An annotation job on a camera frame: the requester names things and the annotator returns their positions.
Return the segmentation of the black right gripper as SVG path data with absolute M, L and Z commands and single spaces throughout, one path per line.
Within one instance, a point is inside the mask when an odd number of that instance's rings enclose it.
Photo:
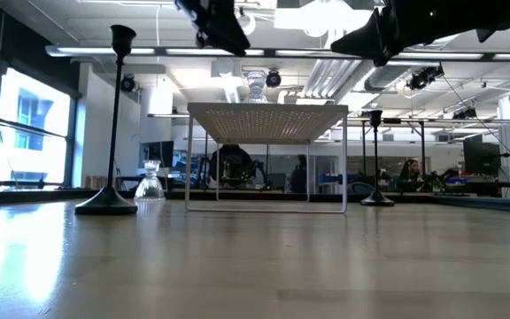
M 386 1 L 363 27 L 335 40 L 330 49 L 385 66 L 406 47 L 474 29 L 473 19 L 462 5 L 462 1 L 453 0 Z

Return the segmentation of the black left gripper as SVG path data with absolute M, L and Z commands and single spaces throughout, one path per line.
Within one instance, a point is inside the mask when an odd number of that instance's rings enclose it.
M 235 16 L 233 0 L 175 0 L 197 29 L 199 49 L 214 48 L 234 56 L 245 56 L 251 44 Z

